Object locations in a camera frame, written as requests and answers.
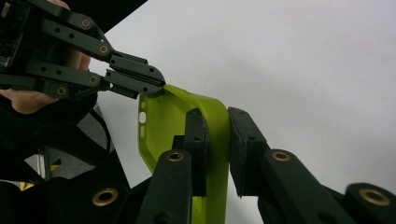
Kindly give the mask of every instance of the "brass insert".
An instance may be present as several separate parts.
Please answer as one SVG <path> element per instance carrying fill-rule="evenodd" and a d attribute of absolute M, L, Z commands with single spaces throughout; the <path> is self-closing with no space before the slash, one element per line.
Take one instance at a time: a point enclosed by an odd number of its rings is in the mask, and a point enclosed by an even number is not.
<path fill-rule="evenodd" d="M 81 24 L 82 24 L 82 26 L 87 27 L 87 26 L 90 25 L 90 21 L 89 20 L 83 20 Z"/>
<path fill-rule="evenodd" d="M 360 189 L 359 194 L 369 203 L 379 206 L 389 206 L 390 199 L 376 189 Z"/>
<path fill-rule="evenodd" d="M 290 156 L 284 152 L 273 152 L 272 156 L 276 161 L 289 161 L 290 160 Z"/>
<path fill-rule="evenodd" d="M 182 153 L 174 152 L 167 156 L 169 161 L 182 161 L 184 159 L 184 155 Z"/>
<path fill-rule="evenodd" d="M 98 207 L 106 206 L 116 201 L 118 196 L 119 193 L 116 189 L 102 189 L 93 195 L 92 203 Z"/>
<path fill-rule="evenodd" d="M 99 48 L 99 50 L 100 50 L 102 53 L 106 53 L 106 52 L 107 52 L 107 47 L 106 47 L 105 45 L 103 45 L 103 46 L 101 46 L 101 47 Z"/>
<path fill-rule="evenodd" d="M 97 80 L 97 77 L 94 77 L 94 76 L 90 77 L 90 82 L 91 83 L 95 83 L 96 80 Z"/>
<path fill-rule="evenodd" d="M 61 87 L 61 88 L 58 89 L 58 94 L 63 95 L 65 93 L 66 93 L 66 89 L 65 88 Z"/>

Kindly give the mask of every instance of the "white backdrop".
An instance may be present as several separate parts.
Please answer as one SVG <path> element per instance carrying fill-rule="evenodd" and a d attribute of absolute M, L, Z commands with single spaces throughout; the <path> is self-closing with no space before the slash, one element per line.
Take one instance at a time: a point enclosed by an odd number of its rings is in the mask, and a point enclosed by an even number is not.
<path fill-rule="evenodd" d="M 293 152 L 323 185 L 396 193 L 395 22 L 392 0 L 149 0 L 107 37 L 167 83 L 249 112 L 272 148 Z M 149 176 L 137 101 L 103 92 L 99 104 L 135 185 Z M 230 184 L 227 223 L 261 223 L 256 199 Z"/>

